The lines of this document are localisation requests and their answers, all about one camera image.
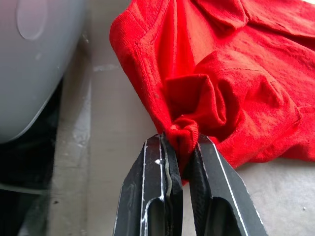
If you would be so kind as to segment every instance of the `concrete floor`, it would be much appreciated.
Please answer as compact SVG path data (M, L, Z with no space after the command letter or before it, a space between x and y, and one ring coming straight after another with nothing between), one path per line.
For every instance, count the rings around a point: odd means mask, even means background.
M52 236L111 235L121 184L145 139L156 133L109 43L110 25L128 2L90 0L89 53L77 52L63 91ZM315 235L314 163L278 159L238 172L270 236ZM189 187L184 189L183 235L192 236Z

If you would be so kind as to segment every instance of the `red cloth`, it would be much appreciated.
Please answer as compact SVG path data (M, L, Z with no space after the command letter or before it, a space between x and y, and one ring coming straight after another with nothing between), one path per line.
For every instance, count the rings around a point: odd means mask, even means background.
M182 171L198 132L234 167L315 161L315 6L133 0L110 42Z

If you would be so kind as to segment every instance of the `red fabric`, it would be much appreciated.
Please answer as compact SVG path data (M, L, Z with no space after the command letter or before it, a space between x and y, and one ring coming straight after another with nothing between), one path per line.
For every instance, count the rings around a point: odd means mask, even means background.
M133 0L110 42L181 171L198 132L234 168L315 160L315 6Z

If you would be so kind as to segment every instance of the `circular indentation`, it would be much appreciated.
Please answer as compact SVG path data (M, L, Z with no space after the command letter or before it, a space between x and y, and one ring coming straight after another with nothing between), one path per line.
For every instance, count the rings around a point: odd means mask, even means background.
M16 22L21 36L35 40L44 32L47 20L46 0L19 0Z

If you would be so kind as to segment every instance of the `gray plastic surface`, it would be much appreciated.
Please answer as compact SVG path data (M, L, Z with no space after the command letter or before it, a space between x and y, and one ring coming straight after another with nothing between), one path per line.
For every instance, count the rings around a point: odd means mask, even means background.
M85 0L0 0L0 143L36 120L84 23Z

